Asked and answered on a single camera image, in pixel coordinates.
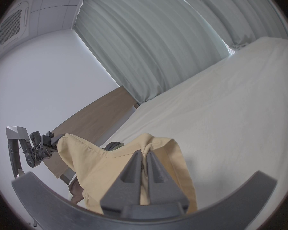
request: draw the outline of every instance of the air conditioner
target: air conditioner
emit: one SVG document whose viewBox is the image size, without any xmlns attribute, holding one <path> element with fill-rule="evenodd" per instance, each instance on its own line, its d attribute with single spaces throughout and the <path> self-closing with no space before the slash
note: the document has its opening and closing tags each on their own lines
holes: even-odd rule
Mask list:
<svg viewBox="0 0 288 230">
<path fill-rule="evenodd" d="M 29 17 L 33 0 L 22 0 L 0 24 L 0 55 L 18 40 L 29 36 Z"/>
</svg>

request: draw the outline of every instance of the wooden headboard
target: wooden headboard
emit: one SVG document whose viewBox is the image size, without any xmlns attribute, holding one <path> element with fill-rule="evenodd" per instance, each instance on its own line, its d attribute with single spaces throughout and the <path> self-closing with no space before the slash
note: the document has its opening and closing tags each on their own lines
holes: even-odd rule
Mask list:
<svg viewBox="0 0 288 230">
<path fill-rule="evenodd" d="M 55 136 L 73 134 L 95 143 L 132 106 L 138 107 L 136 100 L 121 86 L 75 113 L 52 132 Z M 58 153 L 44 163 L 57 178 L 68 169 Z"/>
</svg>

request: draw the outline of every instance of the yellow garment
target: yellow garment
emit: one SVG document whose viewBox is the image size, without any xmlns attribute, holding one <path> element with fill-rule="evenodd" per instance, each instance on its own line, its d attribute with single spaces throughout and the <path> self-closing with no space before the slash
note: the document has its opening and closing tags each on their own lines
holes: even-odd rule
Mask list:
<svg viewBox="0 0 288 230">
<path fill-rule="evenodd" d="M 148 205 L 146 155 L 152 150 L 173 180 L 190 201 L 188 213 L 197 210 L 195 189 L 187 165 L 177 142 L 170 138 L 157 138 L 144 133 L 114 151 L 102 148 L 80 137 L 65 134 L 58 142 L 58 152 L 62 160 L 76 172 L 83 187 L 86 207 L 103 214 L 100 200 L 121 173 L 133 153 L 141 149 L 143 154 L 141 205 Z"/>
</svg>

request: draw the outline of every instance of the mattress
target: mattress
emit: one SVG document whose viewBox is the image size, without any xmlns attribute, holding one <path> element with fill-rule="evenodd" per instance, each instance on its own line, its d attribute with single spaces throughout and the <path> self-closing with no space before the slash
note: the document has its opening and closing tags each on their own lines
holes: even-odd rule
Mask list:
<svg viewBox="0 0 288 230">
<path fill-rule="evenodd" d="M 288 40 L 263 37 L 142 104 L 105 142 L 142 133 L 179 144 L 198 208 L 221 200 L 260 170 L 278 180 L 248 229 L 288 191 Z"/>
</svg>

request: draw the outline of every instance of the curtain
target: curtain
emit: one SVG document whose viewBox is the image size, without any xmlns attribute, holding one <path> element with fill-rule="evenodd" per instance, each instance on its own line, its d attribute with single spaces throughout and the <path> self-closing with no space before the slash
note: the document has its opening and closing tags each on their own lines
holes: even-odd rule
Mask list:
<svg viewBox="0 0 288 230">
<path fill-rule="evenodd" d="M 262 36 L 288 39 L 268 0 L 185 0 L 198 11 L 233 50 Z"/>
<path fill-rule="evenodd" d="M 84 0 L 74 29 L 139 103 L 262 36 L 288 39 L 268 0 Z"/>
<path fill-rule="evenodd" d="M 229 55 L 222 38 L 184 0 L 84 0 L 74 29 L 139 103 Z"/>
</svg>

